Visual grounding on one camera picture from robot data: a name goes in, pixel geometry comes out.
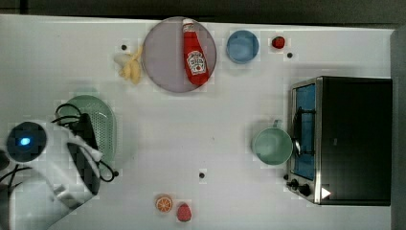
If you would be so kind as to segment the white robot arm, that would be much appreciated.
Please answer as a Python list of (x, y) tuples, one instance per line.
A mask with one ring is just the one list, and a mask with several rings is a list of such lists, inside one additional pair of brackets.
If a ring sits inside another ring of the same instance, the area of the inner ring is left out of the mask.
[(11, 129), (6, 147), (13, 163), (36, 172), (11, 188), (7, 230), (47, 230), (99, 192), (102, 153), (67, 127), (26, 121)]

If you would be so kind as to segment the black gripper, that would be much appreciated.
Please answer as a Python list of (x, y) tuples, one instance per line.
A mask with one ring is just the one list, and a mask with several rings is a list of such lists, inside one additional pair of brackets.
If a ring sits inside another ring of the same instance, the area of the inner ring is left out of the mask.
[(79, 171), (80, 178), (85, 188), (95, 196), (100, 189), (101, 176), (99, 162), (101, 160), (97, 146), (96, 136), (91, 124), (90, 116), (83, 113), (77, 122), (68, 126), (79, 143), (69, 143), (68, 149)]

